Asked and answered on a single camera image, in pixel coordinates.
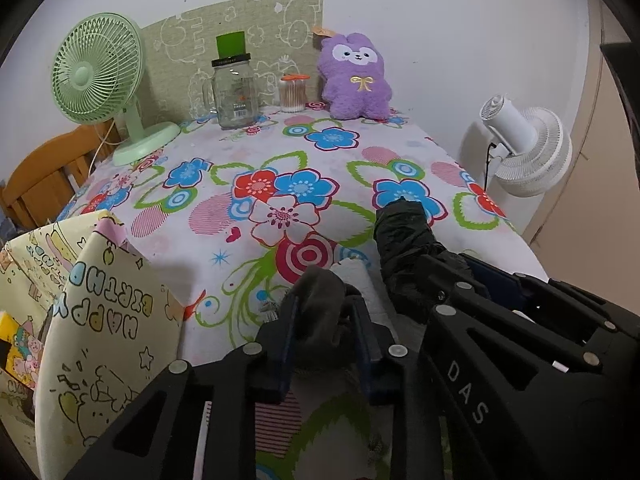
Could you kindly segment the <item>white standing fan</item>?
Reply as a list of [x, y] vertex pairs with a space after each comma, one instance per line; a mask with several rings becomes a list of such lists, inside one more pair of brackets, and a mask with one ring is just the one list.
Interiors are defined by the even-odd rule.
[[573, 144], [559, 116], [543, 107], [520, 110], [503, 94], [480, 108], [459, 151], [462, 166], [482, 185], [497, 183], [506, 194], [544, 195], [570, 169]]

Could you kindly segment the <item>glass jar with green lid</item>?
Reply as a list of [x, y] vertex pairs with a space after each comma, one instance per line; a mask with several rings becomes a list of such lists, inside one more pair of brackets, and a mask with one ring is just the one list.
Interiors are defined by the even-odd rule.
[[203, 86], [203, 101], [214, 109], [223, 129], [246, 128], [257, 120], [259, 104], [250, 52], [246, 50], [245, 32], [227, 32], [216, 37], [218, 58], [212, 76]]

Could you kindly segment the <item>yellow fabric storage box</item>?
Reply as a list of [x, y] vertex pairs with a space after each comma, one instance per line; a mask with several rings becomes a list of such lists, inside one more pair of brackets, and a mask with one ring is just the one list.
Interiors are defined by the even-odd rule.
[[34, 392], [40, 477], [62, 479], [178, 353], [183, 306], [108, 211], [1, 249], [1, 310], [43, 343]]

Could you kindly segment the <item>yellow cartoon box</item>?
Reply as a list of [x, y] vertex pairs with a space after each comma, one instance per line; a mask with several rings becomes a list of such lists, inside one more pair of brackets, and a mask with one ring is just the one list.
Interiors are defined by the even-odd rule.
[[20, 324], [8, 312], [2, 311], [0, 321], [1, 369], [25, 387], [35, 390], [43, 343], [35, 335], [32, 317]]

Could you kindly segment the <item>green desk fan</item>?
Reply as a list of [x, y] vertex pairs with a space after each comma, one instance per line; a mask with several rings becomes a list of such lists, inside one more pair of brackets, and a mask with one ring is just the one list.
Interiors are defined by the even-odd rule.
[[96, 125], [124, 116], [128, 139], [113, 153], [113, 164], [136, 162], [175, 140], [173, 122], [142, 124], [137, 91], [145, 72], [138, 25], [126, 16], [104, 12], [84, 18], [55, 53], [51, 89], [61, 113], [79, 125]]

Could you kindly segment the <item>black sock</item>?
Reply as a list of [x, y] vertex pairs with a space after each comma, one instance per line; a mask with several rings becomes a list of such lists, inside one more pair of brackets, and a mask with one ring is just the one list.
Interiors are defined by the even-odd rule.
[[447, 255], [428, 226], [420, 202], [401, 197], [376, 212], [373, 238], [387, 296], [396, 312], [426, 324], [437, 300], [438, 288], [430, 284], [433, 260]]

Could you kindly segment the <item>small jar of cotton swabs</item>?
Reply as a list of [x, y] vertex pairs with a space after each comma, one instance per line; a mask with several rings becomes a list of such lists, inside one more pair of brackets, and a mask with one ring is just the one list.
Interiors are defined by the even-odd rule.
[[279, 80], [279, 104], [283, 113], [297, 113], [305, 109], [307, 103], [306, 83], [309, 75], [284, 75]]

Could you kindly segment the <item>purple bunny plush toy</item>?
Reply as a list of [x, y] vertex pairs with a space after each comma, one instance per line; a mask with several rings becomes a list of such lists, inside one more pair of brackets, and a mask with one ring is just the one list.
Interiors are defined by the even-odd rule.
[[366, 35], [353, 32], [324, 38], [318, 71], [322, 100], [332, 118], [390, 118], [393, 92], [385, 79], [384, 58]]

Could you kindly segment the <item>beige wardrobe door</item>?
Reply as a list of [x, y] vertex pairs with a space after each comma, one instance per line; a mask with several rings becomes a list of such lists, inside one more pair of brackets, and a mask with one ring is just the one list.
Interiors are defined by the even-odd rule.
[[627, 40], [602, 0], [588, 0], [589, 48], [572, 129], [570, 171], [542, 200], [524, 237], [544, 270], [639, 310], [639, 187], [623, 102], [600, 51]]

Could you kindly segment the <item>grey white sock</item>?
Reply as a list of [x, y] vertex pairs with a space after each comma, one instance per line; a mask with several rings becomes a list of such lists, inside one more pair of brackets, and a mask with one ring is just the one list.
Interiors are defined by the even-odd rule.
[[362, 295], [337, 274], [310, 266], [288, 291], [296, 303], [294, 358], [306, 370], [344, 361], [356, 338], [352, 307]]

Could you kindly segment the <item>green patterned foam mat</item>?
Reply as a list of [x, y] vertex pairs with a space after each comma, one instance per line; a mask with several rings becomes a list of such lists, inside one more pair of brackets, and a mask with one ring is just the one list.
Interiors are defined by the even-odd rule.
[[246, 53], [258, 102], [279, 101], [285, 75], [307, 75], [306, 96], [320, 99], [314, 29], [323, 0], [230, 0], [175, 14], [141, 29], [145, 73], [137, 90], [142, 122], [182, 122], [214, 109], [204, 92], [213, 62]]

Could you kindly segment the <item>floral tablecloth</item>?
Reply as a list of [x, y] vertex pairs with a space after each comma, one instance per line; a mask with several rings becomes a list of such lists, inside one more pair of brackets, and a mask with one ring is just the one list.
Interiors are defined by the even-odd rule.
[[477, 180], [400, 113], [336, 120], [316, 103], [298, 115], [266, 110], [235, 131], [194, 120], [138, 162], [101, 164], [63, 216], [119, 218], [186, 309], [180, 353], [201, 365], [250, 341], [307, 268], [345, 259], [370, 276], [374, 318], [415, 341], [420, 330], [385, 297], [373, 239], [376, 212], [398, 198], [418, 203], [452, 252], [544, 277]]

